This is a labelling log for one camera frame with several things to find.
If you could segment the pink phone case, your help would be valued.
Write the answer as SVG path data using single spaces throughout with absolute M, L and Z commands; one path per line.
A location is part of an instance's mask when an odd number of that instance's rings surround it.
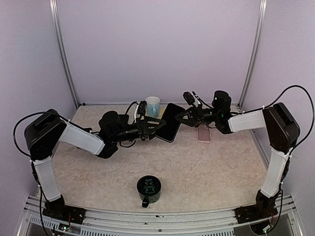
M 210 143 L 212 141 L 210 128 L 205 124 L 199 125 L 196 129 L 196 139 L 199 143 Z

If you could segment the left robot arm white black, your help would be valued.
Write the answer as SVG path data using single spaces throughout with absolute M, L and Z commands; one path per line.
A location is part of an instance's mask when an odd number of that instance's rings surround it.
M 144 113 L 136 118 L 135 123 L 129 124 L 128 115 L 108 111 L 98 122 L 100 130 L 93 133 L 62 118 L 54 109 L 39 115 L 26 127 L 24 135 L 34 178 L 45 196 L 43 214 L 60 220 L 72 218 L 74 208 L 64 203 L 52 168 L 52 154 L 58 143 L 67 143 L 108 159 L 118 150 L 118 143 L 136 139 L 151 140 L 166 125 L 166 121 L 148 117 Z

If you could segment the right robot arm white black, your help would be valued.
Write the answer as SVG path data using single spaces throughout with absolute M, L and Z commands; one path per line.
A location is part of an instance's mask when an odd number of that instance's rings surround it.
M 284 103 L 279 102 L 251 112 L 234 115 L 231 97 L 222 90 L 214 93 L 212 105 L 203 108 L 195 92 L 184 92 L 189 108 L 176 115 L 176 120 L 190 127 L 214 123 L 222 134 L 245 130 L 265 129 L 268 134 L 271 156 L 265 180 L 258 190 L 255 204 L 235 209 L 238 223 L 250 222 L 277 215 L 275 201 L 282 190 L 288 172 L 289 155 L 297 144 L 300 127 Z

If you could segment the beige plate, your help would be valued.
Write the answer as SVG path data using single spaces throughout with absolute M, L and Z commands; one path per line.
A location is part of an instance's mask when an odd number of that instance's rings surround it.
M 160 111 L 159 111 L 159 117 L 160 117 L 160 118 L 162 117 L 164 111 L 165 111 L 165 108 L 161 107 L 161 108 L 160 108 Z

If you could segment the light blue mug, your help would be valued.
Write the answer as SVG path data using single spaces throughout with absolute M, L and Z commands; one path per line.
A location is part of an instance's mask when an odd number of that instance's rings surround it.
M 157 118 L 160 113 L 160 99 L 156 96 L 150 96 L 145 101 L 147 102 L 147 116 Z

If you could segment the black mug with green print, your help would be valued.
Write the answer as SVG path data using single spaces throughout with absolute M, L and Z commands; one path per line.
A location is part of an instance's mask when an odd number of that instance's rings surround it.
M 142 207 L 147 208 L 149 204 L 153 204 L 159 200 L 161 182 L 155 176 L 143 176 L 137 182 L 137 191 L 142 200 Z

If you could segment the aluminium front rail frame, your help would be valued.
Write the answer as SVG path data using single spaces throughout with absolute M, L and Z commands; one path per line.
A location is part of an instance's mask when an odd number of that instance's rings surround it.
M 24 236 L 32 226 L 46 227 L 49 233 L 69 236 L 233 236 L 252 235 L 251 222 L 239 224 L 233 208 L 216 210 L 152 213 L 87 208 L 82 224 L 70 224 L 62 231 L 63 221 L 40 216 L 38 197 L 29 196 L 16 235 Z

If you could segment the right aluminium corner post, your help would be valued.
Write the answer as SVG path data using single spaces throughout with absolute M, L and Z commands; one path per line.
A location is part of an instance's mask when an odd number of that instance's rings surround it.
M 267 0 L 261 0 L 260 5 L 259 5 L 258 19 L 257 19 L 257 24 L 256 24 L 256 30 L 255 30 L 255 36 L 254 36 L 250 61 L 247 68 L 245 82 L 242 88 L 241 96 L 238 102 L 239 108 L 242 108 L 244 106 L 246 97 L 249 92 L 249 88 L 252 81 L 255 64 L 256 64 L 256 60 L 257 60 L 257 56 L 259 52 L 259 46 L 260 46 L 260 42 L 261 42 L 261 38 L 263 34 L 266 9 L 267 9 Z

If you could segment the aluminium corner post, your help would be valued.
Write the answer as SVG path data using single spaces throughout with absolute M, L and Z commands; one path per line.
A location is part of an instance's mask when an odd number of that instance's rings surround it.
M 67 59 L 66 55 L 66 49 L 65 45 L 63 42 L 63 33 L 62 33 L 62 27 L 61 27 L 61 22 L 59 18 L 59 12 L 58 12 L 58 3 L 56 0 L 49 0 L 49 6 L 50 6 L 50 12 L 52 16 L 52 21 L 53 21 L 53 27 L 55 30 L 55 35 L 57 39 L 57 45 L 58 45 L 58 51 L 60 54 L 62 66 L 63 66 L 63 71 L 65 75 L 65 79 L 69 88 L 70 96 L 72 98 L 72 102 L 74 104 L 74 107 L 76 109 L 79 108 L 80 106 L 80 101 L 78 98 L 78 94 L 74 85 L 74 81 L 72 79 L 70 67 L 69 67 L 69 62 Z
M 255 64 L 256 64 L 256 60 L 257 60 L 257 56 L 259 52 L 259 46 L 260 46 L 260 42 L 261 42 L 261 38 L 263 34 L 266 9 L 267 9 L 267 0 L 261 0 L 260 5 L 259 5 L 258 19 L 257 19 L 257 24 L 256 24 L 256 30 L 255 30 L 255 36 L 254 36 L 250 61 L 247 68 L 245 82 L 242 88 L 241 96 L 238 102 L 239 108 L 242 108 L 244 106 L 246 97 L 249 92 L 249 88 L 252 81 Z

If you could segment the left aluminium corner post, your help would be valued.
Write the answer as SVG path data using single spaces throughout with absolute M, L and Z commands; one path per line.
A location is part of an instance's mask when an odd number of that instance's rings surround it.
M 66 55 L 66 49 L 65 45 L 63 42 L 63 33 L 62 33 L 62 27 L 61 27 L 61 22 L 59 18 L 59 12 L 58 12 L 58 3 L 56 0 L 49 0 L 49 6 L 50 6 L 50 12 L 52 16 L 52 21 L 53 21 L 53 27 L 55 30 L 55 35 L 57 39 L 57 45 L 58 45 L 58 51 L 60 54 L 62 66 L 63 66 L 63 71 L 65 75 L 65 79 L 69 88 L 70 96 L 72 98 L 72 102 L 74 104 L 74 107 L 76 109 L 79 108 L 80 106 L 80 101 L 78 98 L 78 94 L 74 85 L 74 81 L 72 79 L 70 67 L 69 67 L 69 62 L 67 59 Z

